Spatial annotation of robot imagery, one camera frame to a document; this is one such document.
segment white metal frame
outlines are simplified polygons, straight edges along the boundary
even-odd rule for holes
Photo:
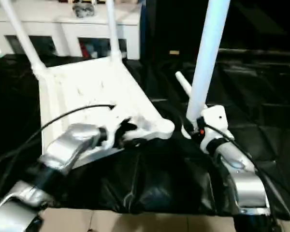
[[[116,110],[94,108],[71,114],[43,131],[43,148],[60,136],[72,123],[111,128],[118,118],[129,117],[139,130],[129,139],[168,139],[174,124],[161,117],[121,61],[113,0],[106,1],[110,30],[110,57],[46,68],[16,16],[10,0],[0,0],[39,80],[42,124],[88,104],[113,104]],[[84,153],[74,167],[93,161],[93,151]]]

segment black fabric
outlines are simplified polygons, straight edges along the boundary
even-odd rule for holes
[[[55,66],[78,60],[44,62]],[[174,73],[182,71],[191,81],[194,63],[125,64],[160,113],[175,123],[175,133],[168,141],[149,141],[73,170],[57,207],[230,215],[227,186],[217,167],[180,133],[188,98]],[[267,186],[277,217],[290,219],[290,66],[218,62],[207,103],[224,105],[237,142],[273,177]],[[38,104],[38,84],[27,59],[1,58],[0,154],[39,127]],[[22,152],[1,197],[40,152],[40,146]],[[0,177],[8,161],[0,163]]]

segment black cable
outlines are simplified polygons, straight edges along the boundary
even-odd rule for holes
[[[268,176],[270,179],[274,179],[274,178],[271,177],[270,175],[268,175],[268,173],[266,173],[265,171],[263,171],[260,168],[258,168],[258,166],[256,165],[255,161],[252,159],[252,157],[244,149],[242,149],[241,146],[234,139],[230,138],[224,132],[218,130],[217,128],[215,128],[215,127],[213,127],[211,125],[205,124],[205,127],[208,127],[210,129],[212,129],[213,131],[217,132],[218,134],[222,135],[226,140],[228,140],[234,146],[236,146],[252,162],[252,164],[255,166],[256,170],[259,173],[259,178],[261,179],[262,183],[264,184],[264,189],[265,189],[266,195],[269,197],[269,194],[268,194],[269,193],[269,189],[266,188],[267,187],[266,186],[267,182],[265,180],[265,176]],[[281,184],[280,184],[280,186],[290,195],[290,191],[286,187],[282,186]],[[269,200],[269,205],[270,205],[271,215],[272,215],[276,225],[279,226],[278,222],[277,222],[276,214],[274,212],[274,206],[272,204],[272,201],[270,201],[270,200]]]
[[[28,148],[30,148],[30,147],[32,147],[32,146],[35,146],[35,145],[37,145],[37,144],[40,143],[40,142],[41,142],[41,139],[40,139],[40,138],[35,139],[35,140],[33,140],[33,141],[30,141],[30,142],[28,142],[26,145],[24,145],[24,147],[22,148],[22,150],[28,149]],[[8,152],[5,152],[5,153],[1,154],[1,155],[0,155],[0,163],[1,163],[3,160],[5,160],[5,159],[14,156],[17,152],[18,152],[17,149],[13,149],[13,150],[11,150],[11,151],[8,151]]]
[[[21,146],[19,146],[15,152],[13,154],[11,154],[11,156],[13,156],[12,160],[10,161],[8,167],[5,169],[5,172],[0,180],[0,192],[2,190],[2,187],[6,181],[6,179],[9,177],[10,173],[11,173],[11,170],[15,164],[15,162],[17,161],[17,158],[20,154],[20,152],[25,149],[25,147],[28,145],[28,143],[35,137],[37,136],[38,134],[40,134],[46,127],[48,127],[49,125],[51,125],[52,123],[58,121],[59,119],[67,116],[67,115],[70,115],[72,113],[75,113],[77,111],[81,111],[81,110],[85,110],[85,109],[89,109],[89,108],[95,108],[95,107],[109,107],[110,109],[113,109],[113,105],[109,105],[109,104],[98,104],[98,105],[87,105],[87,106],[83,106],[83,107],[80,107],[80,108],[77,108],[77,109],[74,109],[74,110],[71,110],[71,111],[68,111],[56,118],[54,118],[53,120],[47,122],[44,126],[42,126],[40,129],[38,129],[36,132],[34,132],[32,134],[32,136],[30,136]]]

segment black plastic sheet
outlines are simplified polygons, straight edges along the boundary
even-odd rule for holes
[[[79,60],[44,58],[48,66]],[[174,73],[182,71],[191,81],[194,64],[126,66],[176,131],[168,141],[156,139],[73,170],[56,207],[229,216],[227,186],[216,166],[179,132],[188,98]],[[290,67],[217,63],[207,103],[225,106],[237,142],[271,176],[267,186],[277,217],[290,219]],[[27,59],[1,58],[0,154],[25,141],[39,122],[38,83]],[[1,197],[40,152],[39,142],[22,152]],[[0,177],[8,161],[0,163]]]

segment robotic arm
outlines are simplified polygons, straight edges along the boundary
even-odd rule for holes
[[[89,148],[103,147],[107,138],[104,128],[71,125],[0,202],[0,232],[39,231],[43,223],[39,211],[55,199],[79,156]]]

